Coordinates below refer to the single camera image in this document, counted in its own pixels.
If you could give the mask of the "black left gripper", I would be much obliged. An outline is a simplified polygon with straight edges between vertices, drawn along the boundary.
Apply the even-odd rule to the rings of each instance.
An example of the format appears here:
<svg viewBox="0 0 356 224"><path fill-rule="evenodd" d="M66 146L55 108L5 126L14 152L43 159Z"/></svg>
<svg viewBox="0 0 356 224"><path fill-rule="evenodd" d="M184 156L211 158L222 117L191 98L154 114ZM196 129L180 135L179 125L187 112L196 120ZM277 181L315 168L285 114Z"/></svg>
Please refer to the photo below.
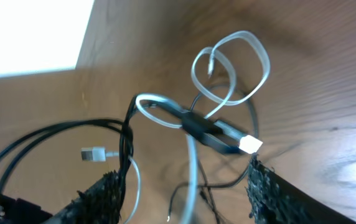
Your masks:
<svg viewBox="0 0 356 224"><path fill-rule="evenodd" d="M39 205L0 195L0 224L39 224L51 217L53 215Z"/></svg>

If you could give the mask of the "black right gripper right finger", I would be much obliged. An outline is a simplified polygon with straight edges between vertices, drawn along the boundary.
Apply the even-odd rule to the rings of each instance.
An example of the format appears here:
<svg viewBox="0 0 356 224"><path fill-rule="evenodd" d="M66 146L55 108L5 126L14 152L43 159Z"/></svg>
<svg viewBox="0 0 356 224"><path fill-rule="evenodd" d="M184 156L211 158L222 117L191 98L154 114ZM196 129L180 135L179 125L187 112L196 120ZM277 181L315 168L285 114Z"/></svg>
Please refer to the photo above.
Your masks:
<svg viewBox="0 0 356 224"><path fill-rule="evenodd" d="M246 192L257 224L356 224L320 203L251 156Z"/></svg>

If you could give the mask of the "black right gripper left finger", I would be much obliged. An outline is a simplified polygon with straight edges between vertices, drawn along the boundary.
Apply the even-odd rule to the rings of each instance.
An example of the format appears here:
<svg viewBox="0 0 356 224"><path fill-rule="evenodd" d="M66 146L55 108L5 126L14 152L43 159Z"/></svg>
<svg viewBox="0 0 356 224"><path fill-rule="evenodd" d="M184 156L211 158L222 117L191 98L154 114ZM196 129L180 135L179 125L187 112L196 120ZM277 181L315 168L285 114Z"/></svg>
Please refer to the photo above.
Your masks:
<svg viewBox="0 0 356 224"><path fill-rule="evenodd" d="M117 171L105 173L45 224L117 224L121 220L121 181Z"/></svg>

